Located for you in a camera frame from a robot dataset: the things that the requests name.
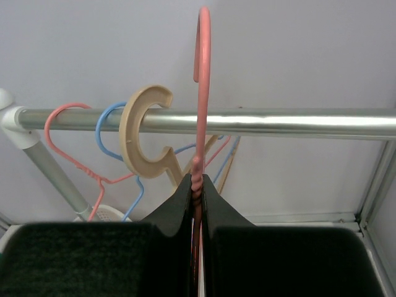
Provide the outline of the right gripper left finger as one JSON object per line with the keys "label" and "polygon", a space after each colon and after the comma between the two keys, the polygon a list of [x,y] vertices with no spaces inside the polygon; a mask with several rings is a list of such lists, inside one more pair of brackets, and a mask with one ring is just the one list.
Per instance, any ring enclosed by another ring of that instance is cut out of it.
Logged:
{"label": "right gripper left finger", "polygon": [[190,296],[191,180],[139,222],[32,223],[1,256],[2,296]]}

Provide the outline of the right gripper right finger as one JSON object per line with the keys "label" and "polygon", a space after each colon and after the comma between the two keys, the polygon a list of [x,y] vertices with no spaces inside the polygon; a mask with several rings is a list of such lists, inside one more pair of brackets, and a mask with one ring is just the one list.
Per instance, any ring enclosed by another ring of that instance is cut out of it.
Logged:
{"label": "right gripper right finger", "polygon": [[207,296],[383,296],[362,240],[346,228],[257,226],[204,177]]}

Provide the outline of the pink wire hanger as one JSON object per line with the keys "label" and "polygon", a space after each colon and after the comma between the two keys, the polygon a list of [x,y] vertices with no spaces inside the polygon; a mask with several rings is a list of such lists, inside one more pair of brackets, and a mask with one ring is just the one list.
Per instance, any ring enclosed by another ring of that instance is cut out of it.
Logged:
{"label": "pink wire hanger", "polygon": [[118,135],[111,132],[108,137],[101,136],[103,123],[117,110],[124,108],[123,102],[115,103],[105,109],[95,120],[95,130],[85,132],[81,137],[61,140],[60,135],[52,137],[51,128],[55,120],[67,110],[88,111],[90,107],[83,103],[68,103],[56,108],[45,122],[44,134],[48,146],[58,155],[71,162],[83,175],[92,178],[95,203],[87,210],[87,221],[98,217],[104,209],[104,203],[111,198],[106,193],[110,187],[119,192],[121,201],[126,206],[119,212],[117,221],[136,221],[154,211],[174,194],[176,188],[168,180],[166,174],[154,179],[146,179],[131,173],[121,156]]}
{"label": "pink wire hanger", "polygon": [[201,7],[197,21],[194,58],[194,82],[198,83],[196,154],[191,168],[191,202],[194,207],[192,225],[192,296],[199,295],[200,224],[202,219],[201,195],[203,189],[205,135],[210,91],[211,20],[207,7]]}

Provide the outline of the beige wooden hanger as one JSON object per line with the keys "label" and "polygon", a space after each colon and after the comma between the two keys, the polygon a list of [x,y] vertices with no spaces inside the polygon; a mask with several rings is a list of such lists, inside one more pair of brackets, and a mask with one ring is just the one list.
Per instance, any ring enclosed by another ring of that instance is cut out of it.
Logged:
{"label": "beige wooden hanger", "polygon": [[119,147],[124,164],[136,176],[155,179],[166,174],[175,191],[184,176],[191,172],[193,158],[181,168],[176,153],[192,149],[189,144],[174,149],[164,143],[164,137],[154,140],[140,136],[140,127],[148,110],[157,105],[157,110],[165,111],[171,106],[173,94],[161,85],[149,85],[134,93],[126,103],[119,122]]}

